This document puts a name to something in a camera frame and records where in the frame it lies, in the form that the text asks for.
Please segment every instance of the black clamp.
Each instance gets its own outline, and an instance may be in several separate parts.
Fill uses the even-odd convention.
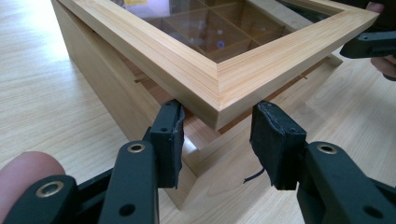
[[[333,0],[353,7],[366,8],[368,0]],[[384,5],[384,11],[379,15],[374,25],[364,33],[351,39],[342,47],[340,54],[350,59],[376,58],[393,55],[396,58],[396,1],[374,0]],[[396,81],[396,77],[383,76]]]
[[[121,147],[113,169],[77,186],[68,175],[34,183],[4,223],[159,223],[158,188],[176,188],[184,111],[165,103],[142,141]]]
[[[294,190],[306,223],[396,223],[396,189],[374,181],[343,149],[305,142],[277,105],[253,108],[250,143],[277,189]]]

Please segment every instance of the finger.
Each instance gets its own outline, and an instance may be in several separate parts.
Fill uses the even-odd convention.
[[[373,11],[373,12],[381,13],[384,10],[384,5],[370,2],[369,5],[367,5],[366,9]]]
[[[43,152],[22,153],[0,170],[0,223],[31,185],[50,175],[64,175],[64,168]]]
[[[389,77],[396,77],[395,65],[386,58],[372,58],[371,63],[383,74]]]

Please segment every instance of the wooden strip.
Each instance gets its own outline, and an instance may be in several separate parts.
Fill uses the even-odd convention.
[[[218,112],[217,65],[108,0],[60,0],[206,123]]]
[[[305,78],[299,77],[292,85],[284,86],[275,95],[270,96],[270,99],[265,100],[272,101],[278,105],[287,104],[288,107],[285,111],[291,113],[296,110],[298,105],[309,99],[341,63],[342,61],[335,56],[327,58],[322,63],[301,74]],[[250,132],[251,116],[246,116],[238,121],[239,123],[234,125],[229,131],[200,151],[199,162],[196,162],[196,165],[191,167],[197,176],[210,170],[219,161],[227,157],[232,150],[241,147],[238,139]]]
[[[330,0],[282,0],[287,3],[291,3],[293,5],[299,7],[305,7],[316,12],[323,13],[325,15],[335,15],[342,11],[356,10],[356,8],[342,5],[336,2],[332,2]]]
[[[26,20],[37,13],[42,29]],[[127,139],[65,54],[52,13],[46,0],[3,2],[0,166],[25,150],[46,151],[80,183],[110,167]],[[280,106],[309,142],[343,147],[365,174],[396,186],[394,82],[369,60],[346,60],[316,88]],[[201,176],[181,211],[159,190],[161,223],[304,223],[295,191],[271,188],[267,174],[242,185],[260,168],[250,148],[238,148]]]
[[[128,139],[141,139],[160,105],[145,87],[134,82],[134,75],[105,40],[57,0],[52,4],[71,58]],[[179,178],[178,190],[165,190],[176,206],[183,204],[196,176],[183,162]]]
[[[341,43],[368,28],[374,20],[375,13],[344,11],[220,63],[221,110],[218,123],[239,115],[240,108],[252,107],[326,57]]]
[[[290,31],[301,30],[312,24],[311,21],[293,12],[289,8],[275,3],[273,0],[248,0],[249,3],[260,9],[265,15],[279,24],[285,25]]]

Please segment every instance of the light wood table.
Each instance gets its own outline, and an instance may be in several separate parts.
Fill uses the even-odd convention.
[[[50,1],[6,1],[0,22],[0,167],[39,150],[78,183],[110,168],[127,138],[70,61]],[[396,185],[396,85],[368,60],[345,60],[318,89],[274,101],[308,142],[334,143],[368,176]],[[266,174],[242,185],[261,167],[237,140],[240,150],[197,180],[181,210],[160,190],[162,223],[303,222],[295,192],[272,189]]]

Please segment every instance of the glass panel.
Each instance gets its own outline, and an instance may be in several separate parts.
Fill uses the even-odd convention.
[[[282,0],[276,0],[278,1],[280,4],[284,5],[285,7],[290,8],[291,10],[293,10],[294,12],[300,14],[302,17],[308,19],[309,21],[312,22],[318,22],[318,21],[323,21],[327,18],[329,18],[329,15],[325,15],[322,14],[320,12],[316,12],[314,10],[310,10],[308,8],[304,8],[304,7],[299,7],[299,6],[295,6],[292,3],[288,3]]]
[[[216,63],[289,32],[245,0],[111,0]]]

